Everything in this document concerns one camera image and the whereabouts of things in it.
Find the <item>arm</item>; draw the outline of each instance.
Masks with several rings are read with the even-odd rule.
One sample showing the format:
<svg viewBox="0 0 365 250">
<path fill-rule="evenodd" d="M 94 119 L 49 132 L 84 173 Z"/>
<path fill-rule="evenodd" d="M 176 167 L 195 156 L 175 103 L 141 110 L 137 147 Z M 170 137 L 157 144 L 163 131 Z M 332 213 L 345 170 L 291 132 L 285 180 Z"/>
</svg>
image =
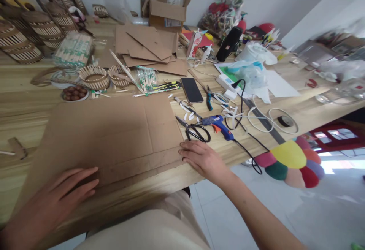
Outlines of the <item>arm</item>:
<svg viewBox="0 0 365 250">
<path fill-rule="evenodd" d="M 71 169 L 50 180 L 0 232 L 1 250 L 28 250 L 59 226 L 88 197 L 99 180 L 72 189 L 98 168 Z"/>
<path fill-rule="evenodd" d="M 206 143 L 184 142 L 181 147 L 183 161 L 219 186 L 235 205 L 260 250 L 306 249 Z"/>
</svg>

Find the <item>smartphone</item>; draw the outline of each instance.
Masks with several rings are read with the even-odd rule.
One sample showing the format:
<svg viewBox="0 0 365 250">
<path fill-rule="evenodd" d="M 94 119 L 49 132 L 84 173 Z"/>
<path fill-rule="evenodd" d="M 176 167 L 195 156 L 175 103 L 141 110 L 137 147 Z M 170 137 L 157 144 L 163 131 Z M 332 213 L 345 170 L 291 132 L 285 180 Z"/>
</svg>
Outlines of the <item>smartphone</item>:
<svg viewBox="0 0 365 250">
<path fill-rule="evenodd" d="M 192 77 L 181 78 L 181 84 L 184 88 L 186 98 L 189 103 L 202 103 L 204 101 L 195 79 Z"/>
</svg>

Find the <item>blue glue gun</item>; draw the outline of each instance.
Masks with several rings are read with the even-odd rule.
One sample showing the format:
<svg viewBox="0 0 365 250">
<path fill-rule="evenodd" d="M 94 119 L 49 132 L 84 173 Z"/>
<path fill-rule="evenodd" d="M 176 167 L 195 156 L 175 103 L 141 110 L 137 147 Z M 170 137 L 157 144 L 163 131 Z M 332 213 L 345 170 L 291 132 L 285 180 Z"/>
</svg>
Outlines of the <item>blue glue gun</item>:
<svg viewBox="0 0 365 250">
<path fill-rule="evenodd" d="M 214 128 L 214 132 L 215 133 L 222 132 L 224 139 L 226 139 L 226 141 L 233 140 L 234 137 L 233 137 L 232 132 L 230 132 L 229 129 L 227 129 L 227 127 L 223 124 L 222 121 L 223 121 L 222 115 L 214 115 L 214 116 L 202 119 L 200 121 L 200 123 L 203 126 L 212 125 Z"/>
</svg>

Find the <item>black scissors handle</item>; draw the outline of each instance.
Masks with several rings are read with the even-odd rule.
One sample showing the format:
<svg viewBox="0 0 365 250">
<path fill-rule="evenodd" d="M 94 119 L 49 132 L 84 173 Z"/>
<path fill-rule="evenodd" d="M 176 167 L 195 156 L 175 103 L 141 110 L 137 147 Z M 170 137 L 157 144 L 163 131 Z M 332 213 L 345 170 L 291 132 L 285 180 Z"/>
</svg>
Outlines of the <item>black scissors handle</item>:
<svg viewBox="0 0 365 250">
<path fill-rule="evenodd" d="M 202 142 L 210 142 L 211 137 L 210 134 L 208 132 L 208 130 L 205 129 L 205 127 L 202 127 L 200 125 L 195 125 L 195 124 L 191 124 L 190 128 L 186 128 L 186 136 L 189 139 L 189 141 L 191 141 L 190 135 L 194 136 L 195 138 L 197 138 L 198 140 L 202 141 Z M 201 128 L 202 130 L 205 131 L 205 133 L 208 136 L 208 139 L 205 139 L 196 128 Z"/>
</svg>

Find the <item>white floor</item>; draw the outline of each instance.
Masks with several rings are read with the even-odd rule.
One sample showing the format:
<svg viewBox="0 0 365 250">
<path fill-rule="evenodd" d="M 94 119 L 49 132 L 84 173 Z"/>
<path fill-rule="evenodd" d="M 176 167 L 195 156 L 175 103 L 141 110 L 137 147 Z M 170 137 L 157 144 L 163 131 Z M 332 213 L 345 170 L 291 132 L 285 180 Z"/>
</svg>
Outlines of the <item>white floor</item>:
<svg viewBox="0 0 365 250">
<path fill-rule="evenodd" d="M 326 176 L 319 186 L 299 190 L 265 172 L 237 165 L 237 174 L 266 207 L 309 249 L 344 250 L 365 245 L 365 160 L 322 157 Z M 190 187 L 196 217 L 215 250 L 257 249 L 240 214 L 208 180 Z M 84 235 L 52 249 L 71 250 Z"/>
</svg>

